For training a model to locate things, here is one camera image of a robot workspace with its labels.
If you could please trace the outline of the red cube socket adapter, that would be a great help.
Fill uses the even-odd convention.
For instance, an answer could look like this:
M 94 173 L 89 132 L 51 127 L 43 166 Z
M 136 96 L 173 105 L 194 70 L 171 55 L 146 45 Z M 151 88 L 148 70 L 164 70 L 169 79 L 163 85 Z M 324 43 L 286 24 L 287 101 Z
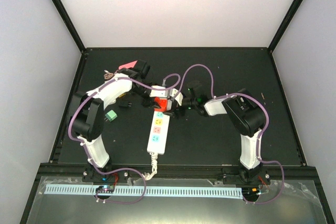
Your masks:
M 156 105 L 159 105 L 163 108 L 163 111 L 157 111 L 157 112 L 165 112 L 167 111 L 167 107 L 168 107 L 168 100 L 166 98 L 159 98 L 159 97 L 155 97 Z

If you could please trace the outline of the pink triangular power strip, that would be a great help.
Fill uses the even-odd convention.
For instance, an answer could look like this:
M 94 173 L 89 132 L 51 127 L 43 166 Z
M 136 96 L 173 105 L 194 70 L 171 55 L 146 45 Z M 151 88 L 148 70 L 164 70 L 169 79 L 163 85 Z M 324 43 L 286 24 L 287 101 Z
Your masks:
M 130 69 L 130 68 L 133 68 L 136 64 L 137 64 L 137 60 L 132 61 L 132 62 L 125 63 L 125 64 L 123 64 L 123 65 L 120 65 L 120 66 L 118 67 L 118 69 L 119 69 L 119 70 L 121 70 L 121 69 L 123 69 L 123 68 Z

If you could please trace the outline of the green white plug adapter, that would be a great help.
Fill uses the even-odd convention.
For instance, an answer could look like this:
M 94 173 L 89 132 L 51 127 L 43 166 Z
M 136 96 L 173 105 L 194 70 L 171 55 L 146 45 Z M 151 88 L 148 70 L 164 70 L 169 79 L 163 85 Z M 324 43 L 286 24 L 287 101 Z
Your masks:
M 105 120 L 106 122 L 112 122 L 112 121 L 114 121 L 117 117 L 118 117 L 118 115 L 117 115 L 113 110 L 110 110 L 110 111 L 108 111 L 108 112 L 105 114 L 105 118 L 104 118 L 104 120 Z

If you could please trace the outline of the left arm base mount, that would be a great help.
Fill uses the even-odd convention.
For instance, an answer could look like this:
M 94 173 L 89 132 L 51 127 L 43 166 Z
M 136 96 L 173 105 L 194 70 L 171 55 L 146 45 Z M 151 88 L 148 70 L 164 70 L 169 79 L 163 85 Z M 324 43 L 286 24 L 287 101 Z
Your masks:
M 129 178 L 130 172 L 127 170 L 122 170 L 113 174 L 103 175 L 97 172 L 92 165 L 85 165 L 80 168 L 82 173 L 83 182 L 93 182 L 93 183 L 107 183 L 113 184 L 124 183 Z

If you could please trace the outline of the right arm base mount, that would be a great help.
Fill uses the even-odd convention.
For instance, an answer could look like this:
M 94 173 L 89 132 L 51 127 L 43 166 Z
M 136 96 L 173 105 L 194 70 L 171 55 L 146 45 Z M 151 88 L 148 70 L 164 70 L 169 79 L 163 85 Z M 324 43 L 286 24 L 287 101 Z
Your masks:
M 227 184 L 235 185 L 270 185 L 270 179 L 266 177 L 267 171 L 262 167 L 248 170 L 242 166 L 227 166 L 222 168 L 220 178 Z

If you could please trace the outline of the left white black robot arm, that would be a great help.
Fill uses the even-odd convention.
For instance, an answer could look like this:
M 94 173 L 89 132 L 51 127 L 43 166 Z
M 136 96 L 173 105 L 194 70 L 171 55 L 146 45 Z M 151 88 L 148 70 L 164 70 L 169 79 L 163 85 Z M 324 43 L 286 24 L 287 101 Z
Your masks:
M 83 146 L 88 162 L 96 166 L 94 175 L 102 182 L 108 181 L 113 174 L 112 167 L 107 165 L 110 157 L 102 140 L 104 111 L 116 103 L 119 96 L 130 91 L 150 104 L 150 93 L 153 90 L 144 82 L 149 70 L 147 62 L 138 60 L 131 67 L 117 70 L 109 81 L 99 87 L 87 92 L 76 92 L 72 98 L 68 137 Z

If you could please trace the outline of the white long power strip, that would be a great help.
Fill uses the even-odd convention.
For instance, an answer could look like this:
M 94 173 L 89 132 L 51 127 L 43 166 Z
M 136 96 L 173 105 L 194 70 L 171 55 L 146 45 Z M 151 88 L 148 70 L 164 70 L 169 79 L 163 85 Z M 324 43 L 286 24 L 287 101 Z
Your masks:
M 147 152 L 163 155 L 165 153 L 170 117 L 163 112 L 155 111 L 153 114 Z

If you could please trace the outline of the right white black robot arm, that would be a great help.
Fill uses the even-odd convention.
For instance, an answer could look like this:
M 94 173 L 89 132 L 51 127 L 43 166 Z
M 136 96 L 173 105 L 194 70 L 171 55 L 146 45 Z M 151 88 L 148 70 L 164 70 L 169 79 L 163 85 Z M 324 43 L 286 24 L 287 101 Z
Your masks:
M 175 89 L 171 92 L 166 105 L 160 105 L 165 115 L 178 118 L 186 110 L 195 110 L 204 117 L 220 114 L 229 116 L 241 140 L 239 179 L 245 184 L 252 183 L 263 167 L 261 138 L 268 119 L 262 108 L 252 100 L 251 94 L 246 89 L 241 89 L 237 95 L 210 98 L 198 81 L 188 87 L 188 95 L 178 93 Z

